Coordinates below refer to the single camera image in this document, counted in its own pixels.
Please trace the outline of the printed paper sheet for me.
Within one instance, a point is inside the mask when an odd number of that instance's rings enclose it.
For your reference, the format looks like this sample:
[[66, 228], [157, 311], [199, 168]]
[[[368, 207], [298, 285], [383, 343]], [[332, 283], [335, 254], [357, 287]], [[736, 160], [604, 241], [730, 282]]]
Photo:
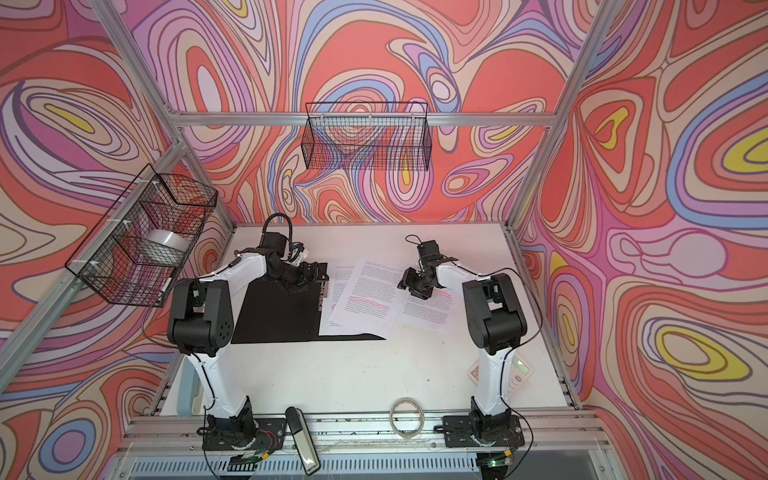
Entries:
[[358, 260], [327, 320], [321, 322], [320, 334], [387, 339], [405, 302], [405, 291], [398, 288], [403, 274], [404, 268], [380, 260]]
[[412, 327], [447, 334], [461, 326], [464, 321], [462, 311], [461, 296], [453, 290], [435, 289], [426, 300], [405, 292], [397, 320]]
[[320, 337], [358, 335], [358, 332], [346, 325], [345, 320], [335, 319], [333, 316], [334, 309], [356, 266], [357, 261], [336, 261], [328, 264], [329, 280], [326, 282], [326, 295], [322, 302], [318, 331]]

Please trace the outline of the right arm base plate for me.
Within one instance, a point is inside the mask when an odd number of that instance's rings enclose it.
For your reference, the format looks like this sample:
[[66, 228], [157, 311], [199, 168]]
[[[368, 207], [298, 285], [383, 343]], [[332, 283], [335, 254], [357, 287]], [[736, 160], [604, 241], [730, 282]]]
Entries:
[[446, 415], [433, 428], [441, 434], [448, 448], [505, 448], [512, 451], [526, 445], [520, 418], [497, 415], [490, 420], [473, 419], [469, 415]]

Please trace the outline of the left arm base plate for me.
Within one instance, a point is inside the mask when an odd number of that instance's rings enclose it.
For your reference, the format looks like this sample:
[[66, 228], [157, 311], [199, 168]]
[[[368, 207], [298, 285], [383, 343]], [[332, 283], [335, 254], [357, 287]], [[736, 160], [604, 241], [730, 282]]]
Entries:
[[261, 453], [281, 450], [287, 433], [287, 421], [278, 417], [257, 417], [253, 425], [209, 418], [209, 423], [198, 430], [202, 434], [205, 452], [256, 451]]

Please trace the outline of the white black lever arch folder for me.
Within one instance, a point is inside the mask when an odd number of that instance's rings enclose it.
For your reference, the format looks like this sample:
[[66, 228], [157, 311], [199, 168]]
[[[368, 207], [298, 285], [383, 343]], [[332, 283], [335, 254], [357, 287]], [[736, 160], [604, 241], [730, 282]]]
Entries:
[[370, 334], [321, 335], [325, 283], [286, 287], [262, 277], [252, 281], [235, 323], [232, 344], [277, 344], [320, 341], [381, 341]]

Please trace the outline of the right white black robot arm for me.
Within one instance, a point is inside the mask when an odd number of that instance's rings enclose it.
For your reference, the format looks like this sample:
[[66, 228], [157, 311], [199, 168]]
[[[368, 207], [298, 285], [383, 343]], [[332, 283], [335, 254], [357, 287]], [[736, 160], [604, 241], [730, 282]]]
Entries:
[[419, 268], [407, 268], [398, 288], [420, 300], [429, 299], [438, 289], [462, 295], [468, 333], [480, 351], [470, 418], [482, 424], [511, 415], [506, 401], [505, 360], [528, 333], [512, 279], [505, 273], [481, 275], [453, 257], [432, 255]]

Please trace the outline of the printed paper sheet top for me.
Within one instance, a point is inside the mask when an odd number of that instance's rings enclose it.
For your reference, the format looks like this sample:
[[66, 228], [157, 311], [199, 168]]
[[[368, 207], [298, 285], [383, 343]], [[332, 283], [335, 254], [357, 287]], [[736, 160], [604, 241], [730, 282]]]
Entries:
[[336, 261], [328, 264], [329, 280], [326, 282], [326, 295], [322, 302], [318, 331], [320, 337], [358, 335], [358, 332], [346, 325], [345, 320], [335, 319], [333, 316], [334, 309], [356, 266], [357, 261]]

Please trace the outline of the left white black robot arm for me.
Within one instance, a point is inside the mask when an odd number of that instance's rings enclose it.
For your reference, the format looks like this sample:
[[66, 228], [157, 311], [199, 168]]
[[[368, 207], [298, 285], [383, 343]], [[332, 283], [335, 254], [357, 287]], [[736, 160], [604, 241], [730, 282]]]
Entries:
[[167, 337], [198, 374], [208, 414], [229, 419], [248, 401], [227, 353], [236, 326], [232, 297], [257, 280], [300, 292], [327, 281], [327, 269], [325, 262], [289, 262], [275, 252], [247, 249], [214, 272], [173, 287]]

